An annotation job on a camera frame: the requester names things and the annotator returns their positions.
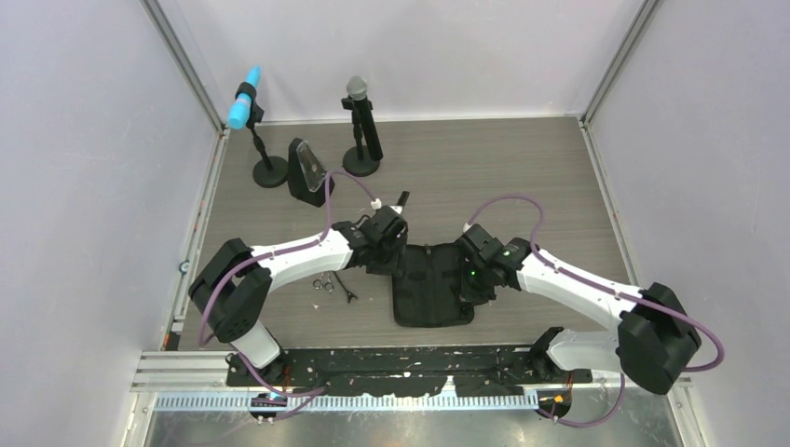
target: microphone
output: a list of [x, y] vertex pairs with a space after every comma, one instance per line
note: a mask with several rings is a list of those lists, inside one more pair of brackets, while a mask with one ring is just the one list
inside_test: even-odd
[[384, 157], [381, 152], [381, 142], [378, 140], [378, 132], [375, 130], [373, 121], [373, 106], [368, 100], [368, 83], [361, 76], [354, 76], [346, 84], [346, 92], [354, 103], [354, 109], [360, 116], [362, 133], [365, 135], [365, 143], [368, 146], [370, 158], [379, 161]]
[[[260, 80], [261, 67], [255, 65], [247, 74], [245, 82], [253, 88], [258, 88], [258, 81]], [[253, 99], [247, 93], [239, 93], [236, 97], [236, 102], [230, 106], [230, 112], [227, 114], [227, 124], [230, 128], [238, 130], [247, 125], [247, 120], [250, 119], [252, 101]]]

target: microphone stand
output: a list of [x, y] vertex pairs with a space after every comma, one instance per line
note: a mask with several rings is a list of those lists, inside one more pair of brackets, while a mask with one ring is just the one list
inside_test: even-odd
[[261, 155], [261, 161], [255, 163], [252, 168], [252, 179], [263, 188], [276, 188], [285, 183], [288, 177], [288, 162], [281, 156], [268, 156], [266, 145], [258, 132], [255, 131], [255, 123], [260, 123], [264, 119], [264, 109], [252, 100], [250, 106], [250, 119], [247, 120], [247, 129], [252, 132], [252, 144], [255, 150]]
[[[354, 125], [354, 142], [356, 143], [343, 155], [343, 169], [354, 177], [367, 177], [378, 170], [381, 160], [373, 160], [368, 146], [362, 144], [360, 112], [354, 106], [354, 101], [349, 96], [340, 100], [340, 103], [345, 110], [351, 111], [351, 123]], [[368, 103], [373, 110], [373, 103], [370, 101]]]

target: round stand base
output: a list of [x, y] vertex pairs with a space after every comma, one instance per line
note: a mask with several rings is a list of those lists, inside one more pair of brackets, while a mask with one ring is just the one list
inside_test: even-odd
[[252, 169], [252, 178], [262, 188], [276, 188], [285, 183], [288, 177], [288, 162], [281, 156], [271, 156], [272, 169], [266, 168], [266, 163], [261, 160], [255, 163], [255, 168]]
[[357, 156], [357, 146], [352, 147], [346, 151], [343, 156], [343, 169], [354, 177], [367, 177], [378, 170], [381, 161], [373, 161], [370, 159], [368, 147], [362, 147], [362, 160]]

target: scissors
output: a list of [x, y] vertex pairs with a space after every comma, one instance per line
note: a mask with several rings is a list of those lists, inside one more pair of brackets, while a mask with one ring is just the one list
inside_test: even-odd
[[327, 291], [331, 295], [332, 291], [334, 291], [334, 284], [332, 283], [332, 276], [329, 274], [329, 272], [321, 273], [320, 278], [316, 278], [315, 280], [313, 280], [313, 287], [317, 291], [319, 291], [321, 289], [324, 289], [325, 291]]

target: white wall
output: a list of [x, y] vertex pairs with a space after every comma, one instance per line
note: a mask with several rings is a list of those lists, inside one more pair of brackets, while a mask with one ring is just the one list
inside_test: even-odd
[[266, 120], [578, 115], [642, 0], [160, 0], [220, 115], [255, 64]]
[[714, 445], [790, 435], [788, 42], [786, 0], [666, 0], [592, 126], [641, 281], [728, 349], [695, 377]]
[[0, 444], [112, 446], [216, 137], [137, 1], [0, 4]]

